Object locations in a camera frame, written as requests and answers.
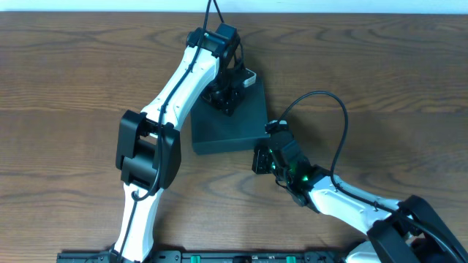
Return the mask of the black gift box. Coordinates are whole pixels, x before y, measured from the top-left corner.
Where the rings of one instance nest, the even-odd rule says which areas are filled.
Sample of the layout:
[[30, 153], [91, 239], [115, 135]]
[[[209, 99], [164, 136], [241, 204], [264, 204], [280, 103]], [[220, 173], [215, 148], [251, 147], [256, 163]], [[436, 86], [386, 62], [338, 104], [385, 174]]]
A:
[[198, 155], [252, 150], [268, 139], [268, 114], [262, 79], [246, 89], [231, 116], [198, 99], [191, 111], [192, 148]]

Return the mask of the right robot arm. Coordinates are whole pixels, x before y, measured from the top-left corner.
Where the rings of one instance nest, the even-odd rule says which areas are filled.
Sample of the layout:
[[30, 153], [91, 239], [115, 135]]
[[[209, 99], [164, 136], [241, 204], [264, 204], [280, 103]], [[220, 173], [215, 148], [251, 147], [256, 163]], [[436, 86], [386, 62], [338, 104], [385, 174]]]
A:
[[252, 169], [272, 174], [300, 207], [333, 216], [368, 240], [346, 262], [466, 262], [467, 251], [424, 199], [382, 198], [310, 164], [294, 136], [278, 131], [254, 148]]

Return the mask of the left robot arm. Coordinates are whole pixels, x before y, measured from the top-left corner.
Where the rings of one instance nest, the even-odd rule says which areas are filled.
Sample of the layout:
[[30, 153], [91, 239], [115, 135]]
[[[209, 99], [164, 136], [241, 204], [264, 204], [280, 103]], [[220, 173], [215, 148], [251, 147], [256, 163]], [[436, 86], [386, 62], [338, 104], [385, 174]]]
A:
[[127, 110], [118, 131], [116, 167], [124, 183], [126, 208], [110, 262], [144, 262], [153, 246], [156, 204], [181, 165], [180, 132], [195, 102], [203, 99], [231, 116], [245, 97], [244, 62], [236, 28], [197, 28], [186, 40], [178, 68], [140, 113]]

